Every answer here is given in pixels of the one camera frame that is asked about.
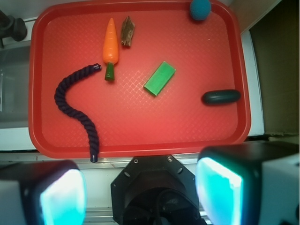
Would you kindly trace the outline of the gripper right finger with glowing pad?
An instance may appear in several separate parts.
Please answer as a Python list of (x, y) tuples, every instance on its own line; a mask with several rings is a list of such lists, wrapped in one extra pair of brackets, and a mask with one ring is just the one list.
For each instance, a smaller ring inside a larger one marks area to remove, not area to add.
[(206, 147), (195, 186), (214, 225), (297, 225), (300, 147), (280, 141)]

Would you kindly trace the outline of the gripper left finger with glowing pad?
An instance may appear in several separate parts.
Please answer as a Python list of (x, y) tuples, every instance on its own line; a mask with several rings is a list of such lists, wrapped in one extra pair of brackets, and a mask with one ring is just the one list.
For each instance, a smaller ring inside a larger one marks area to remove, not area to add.
[(81, 225), (86, 204), (84, 174), (71, 160), (0, 167), (2, 225)]

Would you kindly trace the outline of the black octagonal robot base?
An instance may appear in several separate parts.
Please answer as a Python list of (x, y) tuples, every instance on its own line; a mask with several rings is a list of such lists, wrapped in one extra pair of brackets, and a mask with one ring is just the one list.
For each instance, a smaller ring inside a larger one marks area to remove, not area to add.
[(134, 157), (111, 183), (119, 225), (205, 225), (195, 176), (173, 156)]

